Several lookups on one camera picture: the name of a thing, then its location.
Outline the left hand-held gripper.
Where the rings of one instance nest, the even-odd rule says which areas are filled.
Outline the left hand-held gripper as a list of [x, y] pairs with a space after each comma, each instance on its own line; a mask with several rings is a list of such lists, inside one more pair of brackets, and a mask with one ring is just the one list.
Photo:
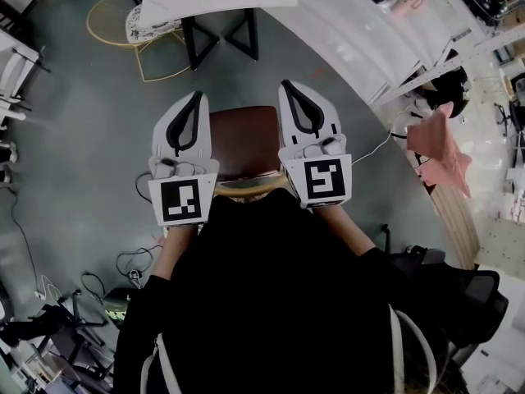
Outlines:
[[153, 128], [148, 189], [161, 227], [205, 223], [214, 196], [220, 163], [212, 158], [208, 98], [194, 92], [174, 103]]

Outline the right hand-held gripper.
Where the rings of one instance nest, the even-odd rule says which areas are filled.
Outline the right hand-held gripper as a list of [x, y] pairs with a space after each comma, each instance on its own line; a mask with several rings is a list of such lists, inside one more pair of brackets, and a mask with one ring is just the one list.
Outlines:
[[315, 90], [283, 80], [278, 88], [278, 157], [301, 208], [343, 204], [352, 196], [352, 155], [336, 108]]

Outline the wooden chair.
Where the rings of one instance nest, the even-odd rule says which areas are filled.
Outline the wooden chair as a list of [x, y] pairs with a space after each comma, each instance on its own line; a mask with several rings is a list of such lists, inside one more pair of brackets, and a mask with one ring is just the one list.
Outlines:
[[288, 185], [278, 151], [280, 123], [272, 106], [210, 114], [212, 157], [220, 163], [214, 195], [252, 199]]

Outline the person's left forearm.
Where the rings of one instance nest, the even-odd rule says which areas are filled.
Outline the person's left forearm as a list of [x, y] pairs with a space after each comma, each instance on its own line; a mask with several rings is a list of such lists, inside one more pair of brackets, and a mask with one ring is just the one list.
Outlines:
[[199, 232], [199, 226], [182, 225], [170, 227], [160, 254], [154, 262], [151, 274], [170, 280], [181, 255], [188, 250]]

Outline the person's right forearm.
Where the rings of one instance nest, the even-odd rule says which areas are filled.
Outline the person's right forearm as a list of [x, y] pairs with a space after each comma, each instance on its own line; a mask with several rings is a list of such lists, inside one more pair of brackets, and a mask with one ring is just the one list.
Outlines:
[[356, 256], [376, 248], [374, 242], [350, 218], [341, 205], [315, 208], [313, 211]]

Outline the white patterned seat cushion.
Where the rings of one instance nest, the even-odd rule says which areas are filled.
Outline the white patterned seat cushion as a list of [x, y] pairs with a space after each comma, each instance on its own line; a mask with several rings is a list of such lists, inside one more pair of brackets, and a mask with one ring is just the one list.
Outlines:
[[141, 4], [133, 8], [126, 17], [126, 38], [129, 44], [146, 43], [181, 27], [181, 20], [166, 21], [157, 25], [143, 27], [139, 25]]

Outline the pink cloth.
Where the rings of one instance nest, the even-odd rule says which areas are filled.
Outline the pink cloth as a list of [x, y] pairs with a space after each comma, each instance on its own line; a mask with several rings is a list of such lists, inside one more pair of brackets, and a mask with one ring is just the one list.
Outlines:
[[461, 152], [449, 126], [454, 103], [440, 105], [430, 117], [407, 126], [407, 150], [427, 158], [417, 167], [428, 186], [450, 186], [471, 197], [466, 172], [472, 159]]

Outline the black bag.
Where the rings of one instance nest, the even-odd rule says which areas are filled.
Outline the black bag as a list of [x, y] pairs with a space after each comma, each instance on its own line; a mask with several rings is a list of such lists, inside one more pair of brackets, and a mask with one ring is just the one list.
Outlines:
[[454, 106], [449, 118], [453, 119], [458, 117], [466, 108], [470, 100], [471, 84], [463, 67], [460, 66], [436, 77], [430, 82], [430, 85], [432, 86], [431, 89], [416, 88], [416, 93], [427, 101], [432, 110], [441, 105], [452, 103]]

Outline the wooden slatted panel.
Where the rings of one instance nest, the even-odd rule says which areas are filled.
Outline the wooden slatted panel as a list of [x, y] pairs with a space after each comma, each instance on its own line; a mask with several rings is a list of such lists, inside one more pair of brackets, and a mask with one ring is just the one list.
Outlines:
[[434, 186], [430, 197], [449, 233], [460, 267], [474, 269], [481, 246], [464, 194], [454, 187]]

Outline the dark green helmet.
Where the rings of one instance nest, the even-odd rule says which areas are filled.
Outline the dark green helmet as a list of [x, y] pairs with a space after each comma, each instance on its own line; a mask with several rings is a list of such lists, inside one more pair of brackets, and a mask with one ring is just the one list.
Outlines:
[[103, 308], [112, 323], [120, 329], [124, 323], [126, 312], [135, 289], [117, 287], [103, 297]]

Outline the person's black top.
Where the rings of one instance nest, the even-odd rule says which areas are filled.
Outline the person's black top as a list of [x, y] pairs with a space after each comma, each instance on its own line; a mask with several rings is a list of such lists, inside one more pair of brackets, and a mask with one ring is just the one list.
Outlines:
[[356, 256], [278, 189], [212, 201], [170, 280], [131, 300], [115, 394], [438, 394], [445, 367], [396, 306], [407, 280], [377, 247]]

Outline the white perforated metal rail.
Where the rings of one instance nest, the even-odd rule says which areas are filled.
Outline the white perforated metal rail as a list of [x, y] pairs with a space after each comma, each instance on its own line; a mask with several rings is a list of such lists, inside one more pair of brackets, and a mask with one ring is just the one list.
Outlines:
[[467, 52], [460, 53], [458, 56], [433, 67], [431, 70], [426, 71], [424, 74], [415, 77], [396, 89], [383, 92], [368, 105], [370, 107], [379, 107], [385, 103], [389, 103], [391, 100], [397, 99], [400, 95], [407, 94], [409, 91], [416, 89], [437, 77], [441, 77], [444, 74], [463, 66], [465, 63], [469, 63], [479, 57], [484, 57], [486, 54], [491, 53], [496, 49], [503, 48], [505, 45], [517, 42], [520, 39], [525, 39], [525, 24], [517, 25], [511, 30], [507, 30], [477, 44]]

